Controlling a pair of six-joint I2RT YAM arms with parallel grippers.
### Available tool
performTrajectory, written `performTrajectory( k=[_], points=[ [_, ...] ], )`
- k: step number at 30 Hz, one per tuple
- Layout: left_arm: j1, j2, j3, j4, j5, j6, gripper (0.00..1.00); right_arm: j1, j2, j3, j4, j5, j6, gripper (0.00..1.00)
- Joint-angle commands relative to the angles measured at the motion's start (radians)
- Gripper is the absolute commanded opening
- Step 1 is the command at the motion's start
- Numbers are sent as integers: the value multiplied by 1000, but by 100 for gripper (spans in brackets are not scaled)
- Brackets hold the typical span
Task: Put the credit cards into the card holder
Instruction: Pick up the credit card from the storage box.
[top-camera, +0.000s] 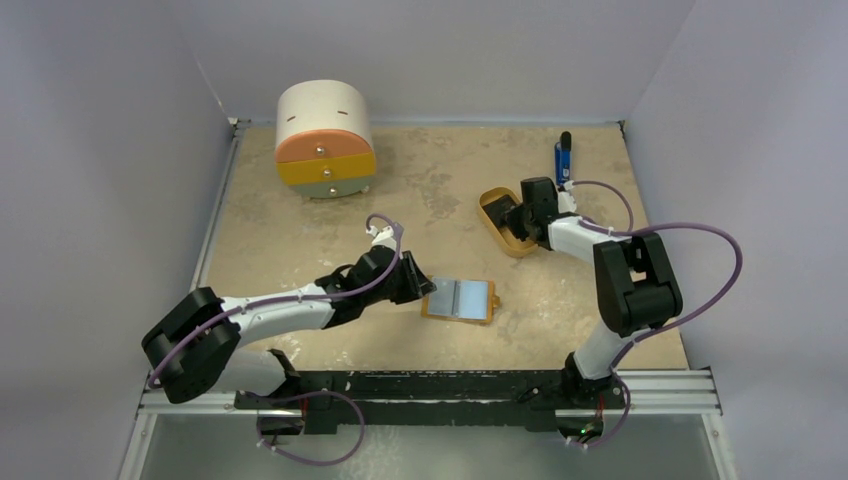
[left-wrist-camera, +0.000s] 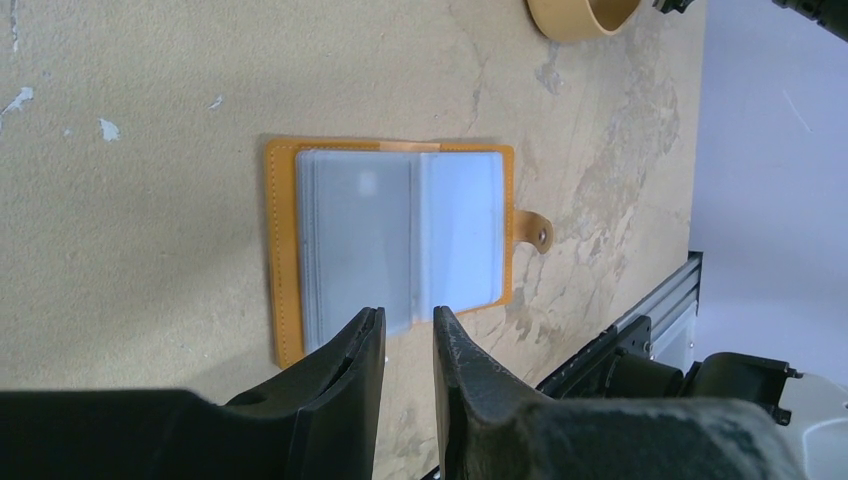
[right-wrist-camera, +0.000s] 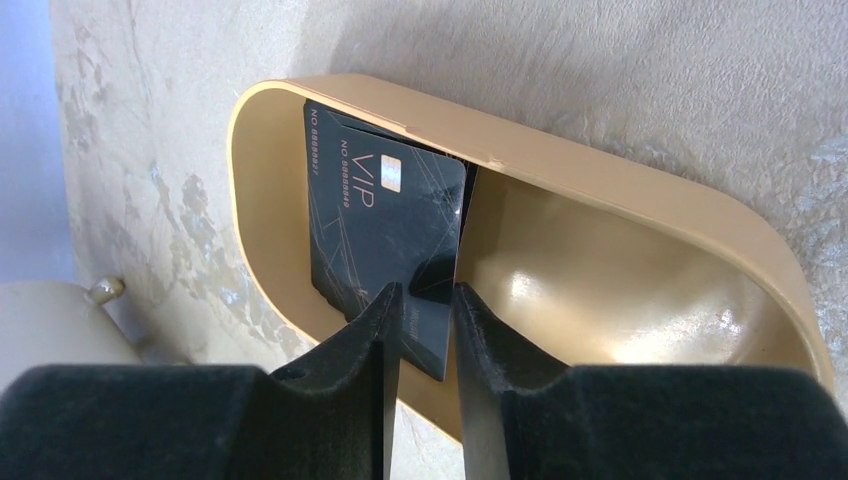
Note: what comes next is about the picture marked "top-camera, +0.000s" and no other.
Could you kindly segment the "orange leather card holder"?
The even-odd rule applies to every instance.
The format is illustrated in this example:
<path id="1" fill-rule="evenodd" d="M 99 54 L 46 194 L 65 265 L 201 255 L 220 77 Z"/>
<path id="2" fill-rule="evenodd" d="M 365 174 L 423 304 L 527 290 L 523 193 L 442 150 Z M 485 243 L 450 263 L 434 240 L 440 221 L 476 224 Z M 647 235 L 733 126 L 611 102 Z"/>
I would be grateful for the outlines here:
<path id="1" fill-rule="evenodd" d="M 422 301 L 423 318 L 488 325 L 501 306 L 492 281 L 447 277 L 430 280 L 435 290 Z"/>

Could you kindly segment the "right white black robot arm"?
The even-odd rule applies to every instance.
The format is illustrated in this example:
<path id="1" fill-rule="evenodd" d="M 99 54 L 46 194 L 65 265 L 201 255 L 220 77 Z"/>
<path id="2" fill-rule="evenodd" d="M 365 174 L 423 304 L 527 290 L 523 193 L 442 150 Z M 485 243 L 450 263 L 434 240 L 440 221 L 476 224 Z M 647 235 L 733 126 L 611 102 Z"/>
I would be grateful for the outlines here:
<path id="1" fill-rule="evenodd" d="M 564 399 L 584 407 L 611 384 L 628 344 L 681 313 L 682 294 L 659 235 L 614 234 L 596 226 L 578 213 L 570 184 L 533 177 L 520 187 L 519 199 L 507 192 L 483 206 L 496 233 L 510 247 L 533 244 L 594 269 L 600 322 L 561 371 Z"/>

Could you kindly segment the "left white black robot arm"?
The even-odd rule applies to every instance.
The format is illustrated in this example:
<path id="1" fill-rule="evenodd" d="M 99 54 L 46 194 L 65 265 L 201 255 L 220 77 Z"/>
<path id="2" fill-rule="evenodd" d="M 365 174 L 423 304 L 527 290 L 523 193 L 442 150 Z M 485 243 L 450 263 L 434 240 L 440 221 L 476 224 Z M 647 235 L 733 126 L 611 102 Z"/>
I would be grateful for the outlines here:
<path id="1" fill-rule="evenodd" d="M 437 287 L 411 252 L 374 246 L 355 263 L 298 289 L 255 297 L 221 297 L 198 287 L 183 297 L 141 341 L 152 372 L 150 389 L 173 404 L 208 392 L 237 350 L 301 330 L 325 330 L 358 319 L 379 302 L 403 305 Z"/>

